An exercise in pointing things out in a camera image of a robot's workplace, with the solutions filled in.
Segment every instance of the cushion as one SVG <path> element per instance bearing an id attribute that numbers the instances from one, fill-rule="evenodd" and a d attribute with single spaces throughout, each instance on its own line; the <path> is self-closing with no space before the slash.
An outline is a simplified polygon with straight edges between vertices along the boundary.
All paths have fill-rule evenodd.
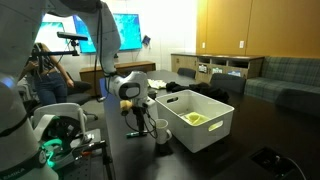
<path id="1" fill-rule="evenodd" d="M 266 57 L 261 77 L 320 87 L 320 59 Z"/>
<path id="2" fill-rule="evenodd" d="M 275 102 L 279 94 L 284 89 L 296 89 L 320 94 L 320 87 L 274 80 L 264 77 L 247 79 L 244 93 L 246 95 L 264 99 L 269 102 Z"/>

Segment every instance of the yellow cloth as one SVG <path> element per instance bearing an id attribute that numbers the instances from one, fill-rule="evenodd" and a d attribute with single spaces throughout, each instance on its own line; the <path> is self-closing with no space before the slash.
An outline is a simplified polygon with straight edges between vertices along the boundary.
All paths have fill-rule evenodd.
<path id="1" fill-rule="evenodd" d="M 209 120 L 208 117 L 198 114 L 196 112 L 191 112 L 185 115 L 186 119 L 189 120 L 190 124 L 193 126 L 197 126 Z"/>
<path id="2" fill-rule="evenodd" d="M 120 101 L 120 108 L 122 111 L 129 111 L 132 108 L 133 104 L 131 101 L 122 100 Z"/>

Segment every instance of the handle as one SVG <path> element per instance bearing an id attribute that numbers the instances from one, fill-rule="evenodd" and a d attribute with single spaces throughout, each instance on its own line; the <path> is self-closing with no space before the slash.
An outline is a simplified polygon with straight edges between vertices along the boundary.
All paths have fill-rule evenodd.
<path id="1" fill-rule="evenodd" d="M 173 102 L 178 101 L 178 100 L 179 100 L 178 97 L 170 98 L 170 99 L 167 100 L 167 103 L 168 103 L 168 104 L 169 104 L 169 103 L 173 103 Z"/>
<path id="2" fill-rule="evenodd" d="M 213 130 L 221 127 L 222 125 L 223 125 L 223 121 L 219 121 L 217 123 L 214 123 L 211 126 L 209 126 L 208 131 L 213 131 Z"/>
<path id="3" fill-rule="evenodd" d="M 171 139 L 172 138 L 172 133 L 169 129 L 167 129 L 167 134 L 168 134 L 168 138 L 167 140 Z"/>

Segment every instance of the white plastic bin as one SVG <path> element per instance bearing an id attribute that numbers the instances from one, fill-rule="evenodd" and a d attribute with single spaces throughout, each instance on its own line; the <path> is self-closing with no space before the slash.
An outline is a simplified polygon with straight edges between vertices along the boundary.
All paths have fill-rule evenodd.
<path id="1" fill-rule="evenodd" d="M 227 136 L 234 108 L 191 90 L 156 98 L 158 116 L 169 122 L 168 128 L 191 152 L 195 153 Z M 185 115 L 191 112 L 208 117 L 193 125 Z"/>

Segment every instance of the wooden wall panel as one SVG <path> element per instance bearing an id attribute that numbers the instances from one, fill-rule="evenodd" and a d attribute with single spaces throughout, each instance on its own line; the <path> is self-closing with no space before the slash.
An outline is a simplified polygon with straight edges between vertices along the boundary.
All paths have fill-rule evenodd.
<path id="1" fill-rule="evenodd" d="M 208 0 L 198 0 L 198 16 L 197 16 L 197 41 L 196 52 L 205 53 L 206 49 L 202 48 L 202 43 L 207 40 L 207 9 Z"/>
<path id="2" fill-rule="evenodd" d="M 206 53 L 320 57 L 319 12 L 319 0 L 207 0 L 197 52 L 205 38 Z"/>
<path id="3" fill-rule="evenodd" d="M 320 1 L 254 0 L 248 55 L 320 57 Z"/>
<path id="4" fill-rule="evenodd" d="M 240 40 L 246 44 L 252 0 L 208 1 L 206 53 L 245 54 L 239 48 Z"/>

